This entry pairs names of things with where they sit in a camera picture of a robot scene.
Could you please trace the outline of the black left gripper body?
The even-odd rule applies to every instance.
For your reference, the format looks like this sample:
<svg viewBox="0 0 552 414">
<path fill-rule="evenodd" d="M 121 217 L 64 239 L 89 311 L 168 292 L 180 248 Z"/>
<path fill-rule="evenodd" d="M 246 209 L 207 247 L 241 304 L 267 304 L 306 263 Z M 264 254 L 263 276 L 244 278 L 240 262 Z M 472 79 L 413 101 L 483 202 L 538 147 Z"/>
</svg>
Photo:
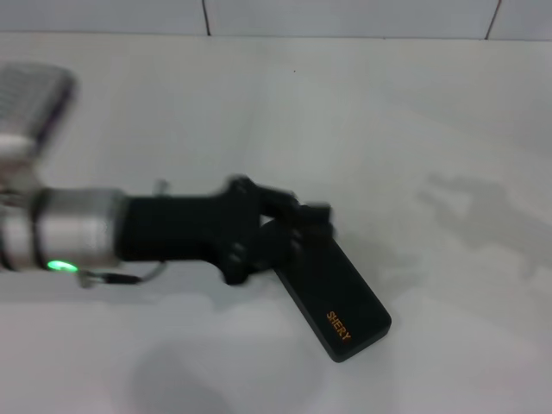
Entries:
<svg viewBox="0 0 552 414">
<path fill-rule="evenodd" d="M 200 260 L 228 285 L 248 278 L 248 250 L 260 228 L 258 186 L 231 179 L 217 193 L 190 197 L 132 197 L 115 242 L 124 262 Z"/>
</svg>

